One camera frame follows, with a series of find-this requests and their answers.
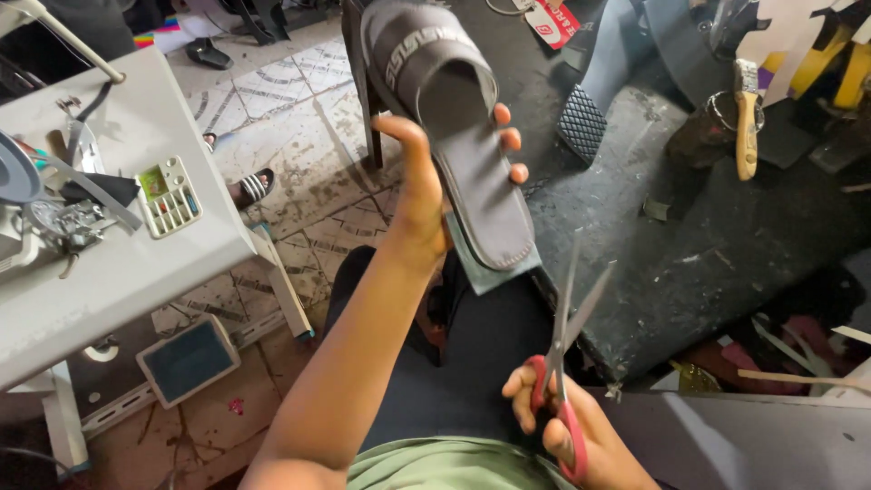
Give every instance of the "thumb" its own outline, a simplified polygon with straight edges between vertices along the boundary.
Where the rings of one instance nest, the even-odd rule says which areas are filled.
[[[548,453],[553,454],[569,467],[575,464],[575,447],[571,443],[569,429],[560,419],[551,419],[544,428],[542,444]]]
[[[414,121],[399,116],[375,116],[372,127],[402,143],[406,181],[420,180],[435,170],[429,156],[429,138]]]

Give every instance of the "plastic organizer tray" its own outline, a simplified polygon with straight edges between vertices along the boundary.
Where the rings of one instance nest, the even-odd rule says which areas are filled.
[[[139,204],[155,240],[179,231],[203,215],[180,157],[172,156],[136,178],[142,186]]]

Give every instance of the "scissors blade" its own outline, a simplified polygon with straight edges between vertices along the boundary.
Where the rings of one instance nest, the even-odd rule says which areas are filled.
[[[611,279],[611,272],[614,270],[614,264],[616,263],[617,261],[608,264],[608,267],[605,268],[602,275],[599,276],[596,283],[593,284],[593,289],[590,289],[590,293],[588,293],[587,297],[581,302],[581,306],[577,308],[575,316],[573,316],[571,321],[568,323],[565,332],[564,353],[568,350],[571,343],[575,341],[577,336],[580,335],[584,324],[587,323],[588,319],[590,319],[590,315],[596,308],[598,300],[602,298],[604,287],[608,284],[608,280]]]
[[[575,230],[574,241],[571,244],[571,255],[569,255],[569,268],[565,271],[565,278],[562,288],[559,290],[559,299],[557,300],[557,316],[553,322],[553,340],[554,343],[560,342],[560,349],[565,352],[565,324],[569,318],[569,306],[571,305],[571,289],[575,283],[575,270],[577,269],[577,257],[581,253],[581,230]]]

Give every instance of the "dark pants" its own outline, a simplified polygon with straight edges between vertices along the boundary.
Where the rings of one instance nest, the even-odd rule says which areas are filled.
[[[327,312],[326,333],[372,260],[375,249],[351,251],[336,274]],[[543,453],[541,433],[526,436],[514,418],[502,386],[513,370],[550,346],[552,319],[528,276],[476,296],[456,254],[442,271],[450,304],[445,359],[436,367],[407,341],[362,451],[409,438],[467,436],[496,439]],[[419,330],[411,326],[411,334]]]

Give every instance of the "gray slide sandal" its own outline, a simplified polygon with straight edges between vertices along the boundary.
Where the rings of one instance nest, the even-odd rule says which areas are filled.
[[[425,3],[375,0],[363,12],[360,34],[354,41],[361,43],[366,86],[429,136],[462,231],[457,236],[454,229],[454,243],[486,269],[516,272],[504,280],[528,270],[535,233],[493,120],[496,80],[457,18]]]

